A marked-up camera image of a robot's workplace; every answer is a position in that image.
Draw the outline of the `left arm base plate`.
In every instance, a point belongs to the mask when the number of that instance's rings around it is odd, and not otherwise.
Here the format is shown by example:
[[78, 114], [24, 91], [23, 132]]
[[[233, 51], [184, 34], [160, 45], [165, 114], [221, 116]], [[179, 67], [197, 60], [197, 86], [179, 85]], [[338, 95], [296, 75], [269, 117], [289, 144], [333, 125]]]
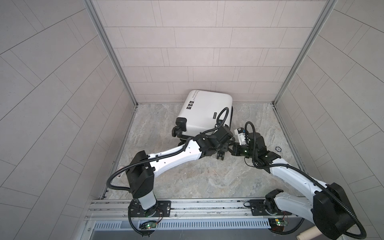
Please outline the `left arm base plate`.
[[157, 201], [151, 208], [144, 210], [139, 200], [134, 199], [129, 206], [128, 213], [133, 218], [169, 217], [171, 201]]

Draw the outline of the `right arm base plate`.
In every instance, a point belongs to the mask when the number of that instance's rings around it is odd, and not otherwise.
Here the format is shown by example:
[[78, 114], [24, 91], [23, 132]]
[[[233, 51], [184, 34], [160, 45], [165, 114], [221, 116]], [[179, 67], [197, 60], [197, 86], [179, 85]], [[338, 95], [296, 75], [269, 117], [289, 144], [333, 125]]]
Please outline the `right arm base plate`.
[[243, 203], [243, 206], [245, 208], [248, 208], [251, 210], [252, 216], [267, 216], [267, 217], [276, 217], [280, 216], [283, 217], [285, 215], [291, 216], [292, 213], [290, 212], [282, 212], [280, 210], [267, 210], [267, 205], [265, 204], [264, 199], [252, 199], [248, 200]]

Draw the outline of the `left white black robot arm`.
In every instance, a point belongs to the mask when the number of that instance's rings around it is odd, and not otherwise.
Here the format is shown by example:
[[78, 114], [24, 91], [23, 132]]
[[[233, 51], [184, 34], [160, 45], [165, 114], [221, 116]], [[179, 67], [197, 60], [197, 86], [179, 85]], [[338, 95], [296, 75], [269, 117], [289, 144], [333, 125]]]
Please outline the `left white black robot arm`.
[[137, 153], [126, 170], [131, 194], [144, 211], [154, 208], [157, 199], [154, 194], [155, 178], [181, 164], [210, 157], [229, 144], [233, 134], [226, 126], [219, 127], [213, 134], [199, 134], [188, 138], [176, 148], [157, 154]]

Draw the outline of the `black white suitcase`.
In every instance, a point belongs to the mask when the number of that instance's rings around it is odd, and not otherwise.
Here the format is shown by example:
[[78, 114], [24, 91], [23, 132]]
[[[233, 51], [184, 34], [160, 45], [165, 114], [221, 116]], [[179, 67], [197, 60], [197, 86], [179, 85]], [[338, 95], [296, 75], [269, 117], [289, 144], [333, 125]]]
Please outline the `black white suitcase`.
[[199, 134], [211, 135], [219, 127], [231, 128], [233, 98], [228, 94], [192, 90], [176, 118], [172, 136], [184, 145]]

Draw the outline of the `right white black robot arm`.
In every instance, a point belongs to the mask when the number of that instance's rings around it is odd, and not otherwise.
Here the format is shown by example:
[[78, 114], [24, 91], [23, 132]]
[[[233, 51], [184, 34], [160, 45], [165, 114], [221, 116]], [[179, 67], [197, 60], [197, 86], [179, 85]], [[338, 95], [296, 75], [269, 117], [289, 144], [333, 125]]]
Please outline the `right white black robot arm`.
[[253, 167], [282, 179], [302, 194], [296, 197], [280, 189], [269, 192], [264, 202], [268, 214], [295, 214], [314, 223], [332, 240], [349, 234], [358, 218], [340, 185], [326, 184], [293, 167], [277, 153], [267, 150], [259, 133], [248, 133], [239, 128], [235, 130], [235, 136], [238, 140], [232, 144], [232, 155], [251, 159]]

